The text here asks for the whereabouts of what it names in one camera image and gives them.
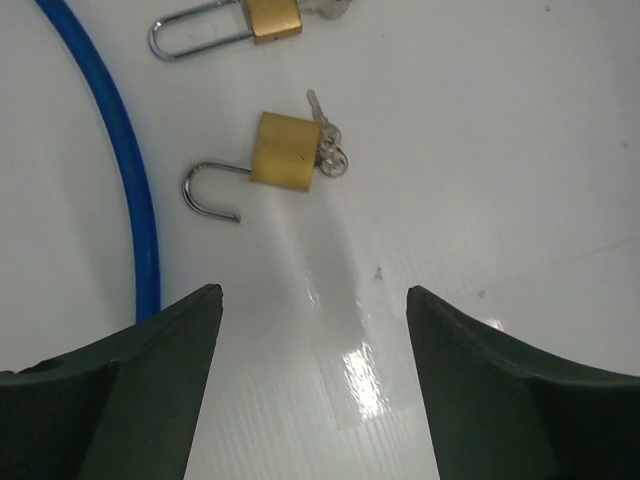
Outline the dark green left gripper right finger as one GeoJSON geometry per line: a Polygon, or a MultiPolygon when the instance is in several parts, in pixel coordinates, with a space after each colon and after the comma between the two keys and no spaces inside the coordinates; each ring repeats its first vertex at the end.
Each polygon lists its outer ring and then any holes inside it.
{"type": "Polygon", "coordinates": [[[440,478],[638,478],[638,377],[545,352],[422,286],[406,318],[440,478]]]}

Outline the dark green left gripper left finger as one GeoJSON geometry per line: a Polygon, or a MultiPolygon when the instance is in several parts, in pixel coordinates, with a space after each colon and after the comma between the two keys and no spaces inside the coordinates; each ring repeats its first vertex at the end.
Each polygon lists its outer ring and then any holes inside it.
{"type": "Polygon", "coordinates": [[[158,315],[1,374],[4,479],[181,479],[223,315],[206,285],[158,315]]]}

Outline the silver keys of handled padlock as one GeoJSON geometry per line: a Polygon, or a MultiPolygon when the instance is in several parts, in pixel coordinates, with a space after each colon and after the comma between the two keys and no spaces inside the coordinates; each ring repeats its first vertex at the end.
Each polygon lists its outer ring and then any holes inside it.
{"type": "Polygon", "coordinates": [[[341,131],[324,114],[316,92],[309,89],[306,92],[306,96],[311,106],[313,119],[321,126],[320,142],[316,154],[316,167],[327,177],[341,177],[349,168],[348,157],[341,148],[341,131]]]}

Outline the small brass padlock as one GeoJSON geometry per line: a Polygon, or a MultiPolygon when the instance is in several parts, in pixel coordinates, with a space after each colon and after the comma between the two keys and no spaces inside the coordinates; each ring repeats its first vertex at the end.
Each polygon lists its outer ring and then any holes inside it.
{"type": "Polygon", "coordinates": [[[191,192],[196,175],[220,170],[246,175],[253,183],[307,192],[310,190],[320,144],[321,125],[271,112],[261,114],[249,167],[218,160],[195,164],[184,176],[181,193],[196,213],[217,220],[240,223],[241,215],[201,204],[191,192]]]}

